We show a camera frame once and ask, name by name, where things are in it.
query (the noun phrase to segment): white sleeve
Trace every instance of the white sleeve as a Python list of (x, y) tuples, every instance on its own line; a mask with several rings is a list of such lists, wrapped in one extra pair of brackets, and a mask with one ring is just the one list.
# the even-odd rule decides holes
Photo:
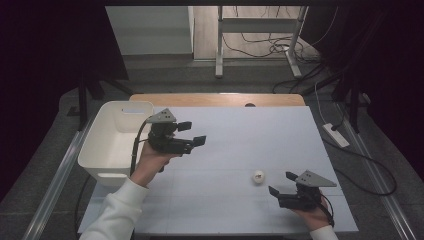
[(80, 239), (130, 239), (148, 192), (127, 178), (117, 192), (106, 196), (99, 218)]
[(333, 227), (330, 225), (318, 228), (317, 230), (310, 232), (310, 234), (313, 240), (338, 240)]

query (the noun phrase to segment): small white round object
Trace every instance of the small white round object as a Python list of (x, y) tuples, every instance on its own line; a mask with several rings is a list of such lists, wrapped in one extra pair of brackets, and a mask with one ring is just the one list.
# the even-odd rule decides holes
[(262, 172), (261, 170), (256, 170), (255, 173), (253, 174), (253, 181), (255, 183), (263, 183), (265, 180), (265, 173)]

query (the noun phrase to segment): white container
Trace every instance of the white container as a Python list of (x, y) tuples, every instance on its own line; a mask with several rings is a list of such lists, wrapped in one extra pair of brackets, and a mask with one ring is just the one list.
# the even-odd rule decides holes
[[(78, 164), (105, 186), (121, 186), (130, 174), (134, 139), (141, 124), (153, 115), (150, 102), (112, 101), (99, 110), (87, 134)], [(147, 139), (146, 125), (140, 140)], [(143, 142), (138, 147), (137, 161)]]

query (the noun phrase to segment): human hand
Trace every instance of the human hand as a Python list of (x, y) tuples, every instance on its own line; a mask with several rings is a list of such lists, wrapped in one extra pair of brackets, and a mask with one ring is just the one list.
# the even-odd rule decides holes
[(147, 184), (153, 180), (156, 173), (163, 166), (167, 165), (171, 158), (179, 156), (179, 154), (157, 152), (149, 142), (145, 141), (140, 154), (140, 160), (130, 179), (134, 183), (147, 188)]
[[(325, 201), (323, 196), (321, 196), (321, 204), (328, 209), (327, 202)], [(310, 211), (302, 211), (297, 209), (290, 210), (295, 212), (303, 219), (309, 231), (314, 231), (319, 228), (330, 225), (327, 219), (327, 215), (325, 215), (325, 213), (318, 207)]]

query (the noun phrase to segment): white power strip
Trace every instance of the white power strip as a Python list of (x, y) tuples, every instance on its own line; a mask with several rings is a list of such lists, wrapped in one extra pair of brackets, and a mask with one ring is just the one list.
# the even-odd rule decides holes
[(339, 131), (331, 130), (331, 127), (333, 127), (333, 124), (327, 123), (322, 126), (324, 130), (330, 135), (330, 137), (339, 145), (339, 147), (346, 147), (349, 146), (349, 143), (346, 141), (346, 139), (339, 133)]

